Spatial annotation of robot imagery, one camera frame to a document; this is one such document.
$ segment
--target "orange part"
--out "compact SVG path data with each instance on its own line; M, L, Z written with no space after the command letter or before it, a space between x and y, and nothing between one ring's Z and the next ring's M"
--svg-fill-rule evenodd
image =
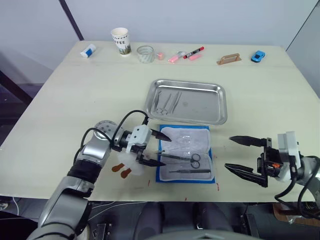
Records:
M124 166L125 165L123 163L120 163L119 165L112 167L111 170L112 170L112 172L118 172Z
M130 168L128 168L127 170L122 171L120 175L121 175L121 177L123 179L125 179L129 175L129 173L131 173L131 169Z
M272 167L274 167L275 169L280 168L280 164L278 163L272 163Z

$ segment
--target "pink highlighter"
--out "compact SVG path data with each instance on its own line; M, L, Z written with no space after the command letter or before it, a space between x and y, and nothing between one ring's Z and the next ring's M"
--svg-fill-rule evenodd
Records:
M189 58L190 61L193 61L193 60L196 60L198 58L202 57L202 54L198 53L198 54L195 54L195 55L192 55Z
M186 55L185 51L178 51L176 55L174 55L173 57L171 57L168 62L169 63L175 63L179 58L182 58L184 55Z

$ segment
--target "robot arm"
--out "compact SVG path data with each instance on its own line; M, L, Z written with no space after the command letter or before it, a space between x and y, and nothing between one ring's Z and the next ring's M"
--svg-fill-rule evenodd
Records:
M302 209L301 201L305 191L308 189L314 196L316 205L320 208L320 159L316 156L302 156L298 150L298 142L295 132L278 134L278 149L272 148L271 138L254 138L251 136L233 136L230 140L245 146L263 147L263 153L257 159L257 173L253 173L253 168L226 163L224 166L233 174L244 180L268 187L268 176L280 182L291 180L290 186L282 193L277 194L275 199L287 206L298 209L304 217L320 219L320 216L313 215ZM304 186L299 197L298 206L293 206L280 200L295 185Z
M47 201L40 215L38 228L28 240L77 238L85 228L91 213L91 204L86 198L90 197L112 149L120 152L125 148L126 152L136 153L136 161L143 165L151 167L162 165L156 160L144 159L143 150L151 135L164 141L171 140L163 133L149 129L146 118L142 125L134 128L133 132L124 130L123 127L108 120L101 121L95 128L91 128L94 130L91 140L80 149L67 176L62 179Z

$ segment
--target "blue cloth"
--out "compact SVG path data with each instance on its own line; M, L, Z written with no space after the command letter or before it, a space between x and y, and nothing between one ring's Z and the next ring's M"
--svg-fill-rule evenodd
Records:
M159 127L159 130L161 132L161 129L169 127L169 128L176 128L176 129L208 129L210 131L210 128L208 126L190 126L190 125L170 125L170 124L162 124ZM159 140L159 151L162 151L162 146L161 146L161 140ZM212 150L211 147L209 149L209 157L212 161ZM156 174L155 174L155 181L157 183L195 183L195 184L215 184L216 183L216 178L213 177L212 180L172 180L172 181L162 181L160 180L160 166L156 168Z

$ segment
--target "paper coffee cup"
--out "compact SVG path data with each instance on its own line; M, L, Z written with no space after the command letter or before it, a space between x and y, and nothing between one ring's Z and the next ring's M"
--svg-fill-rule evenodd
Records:
M111 31L115 45L119 48L120 54L127 55L131 53L128 29L117 27Z

